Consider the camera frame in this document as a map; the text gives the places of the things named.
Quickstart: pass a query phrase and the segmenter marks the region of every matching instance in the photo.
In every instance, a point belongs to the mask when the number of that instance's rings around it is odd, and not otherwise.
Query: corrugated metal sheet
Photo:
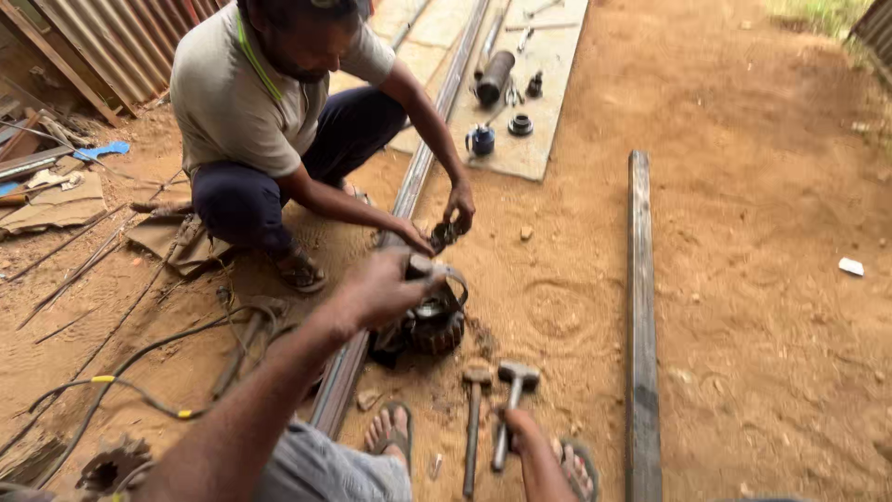
[[[129,105],[167,89],[179,40],[213,15],[216,0],[34,0]]]
[[[892,0],[875,0],[852,32],[892,68]]]

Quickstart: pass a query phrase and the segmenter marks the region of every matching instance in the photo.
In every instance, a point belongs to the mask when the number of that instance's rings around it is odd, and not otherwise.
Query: navy pants
[[[396,136],[405,121],[402,106],[376,88],[339,92],[319,115],[316,138],[301,156],[303,165],[312,179],[339,188],[343,177]],[[272,178],[242,163],[207,163],[192,178],[195,211],[212,236],[259,248],[276,259],[292,245],[282,225],[287,200]]]

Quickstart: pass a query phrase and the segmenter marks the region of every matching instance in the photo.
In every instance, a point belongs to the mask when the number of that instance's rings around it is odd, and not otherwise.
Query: sandy ground
[[[753,28],[740,29],[742,21]],[[638,148],[651,155],[665,500],[882,500],[892,490],[889,465],[873,443],[888,440],[892,420],[892,258],[881,245],[892,238],[892,171],[851,124],[879,127],[884,107],[873,77],[851,71],[837,45],[777,30],[757,0],[594,2],[545,181],[472,172],[474,231],[443,255],[470,282],[462,347],[436,361],[404,357],[393,372],[370,364],[359,381],[358,389],[413,406],[417,497],[460,499],[467,399],[459,375],[489,347],[492,361],[509,356],[542,368],[524,406],[548,434],[575,433],[591,445],[601,499],[624,498],[626,156]],[[114,160],[120,168],[155,180],[176,171],[168,108],[109,134],[133,142],[131,154]],[[384,152],[354,180],[389,204],[408,160]],[[110,206],[151,193],[117,179],[105,187]],[[447,192],[437,168],[417,220],[434,222]],[[186,185],[165,197],[188,197]],[[370,247],[369,230],[322,222],[293,205],[285,218],[335,277]],[[123,247],[50,312],[13,330],[118,222],[0,287],[0,438],[27,421],[32,399],[69,379],[157,266]],[[534,228],[527,242],[524,225]],[[0,243],[0,262],[12,263],[4,272],[68,234]],[[863,262],[865,277],[839,271],[842,256]],[[287,298],[295,321],[318,301],[291,295],[257,255],[234,261],[242,300]],[[153,291],[177,281],[165,272]],[[216,270],[160,303],[150,293],[86,374],[108,372],[136,347],[218,316],[214,291],[226,284]],[[56,339],[32,344],[98,305]],[[225,328],[210,330],[151,354],[127,376],[173,406],[199,408],[232,343]],[[71,434],[93,392],[66,392],[41,430]],[[490,400],[505,395],[498,385]],[[370,416],[352,408],[342,442],[358,446]],[[518,500],[517,460],[501,477],[486,467],[494,422],[484,416],[477,497]],[[101,437],[128,432],[160,453],[188,426],[114,390],[50,488],[70,488]],[[444,464],[432,481],[437,453]]]

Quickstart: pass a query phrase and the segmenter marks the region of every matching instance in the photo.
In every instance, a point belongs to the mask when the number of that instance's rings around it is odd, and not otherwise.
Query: man
[[[359,329],[386,324],[442,283],[443,277],[405,282],[408,262],[407,248],[389,248],[348,273],[300,329],[279,339],[276,350],[164,455],[132,500],[411,500],[406,405],[389,403],[372,420],[366,433],[372,455],[335,444],[305,423],[289,424],[330,355]],[[526,412],[510,410],[504,418],[530,502],[597,497],[597,473],[584,448],[565,443],[552,449]]]
[[[449,130],[421,84],[363,21],[369,0],[237,0],[180,41],[170,96],[183,133],[183,169],[212,236],[258,248],[282,279],[325,284],[282,225],[293,199],[313,213],[389,230],[432,254],[406,219],[366,204],[344,181],[411,119],[452,182],[444,220],[471,227],[474,200]],[[370,87],[328,98],[330,71]]]

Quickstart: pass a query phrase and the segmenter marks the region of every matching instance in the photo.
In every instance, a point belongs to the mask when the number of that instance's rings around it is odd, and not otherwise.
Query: metal sheet
[[[892,0],[875,0],[852,33],[892,69]]]
[[[160,96],[169,85],[179,40],[219,8],[202,0],[35,0],[94,72],[128,105]]]

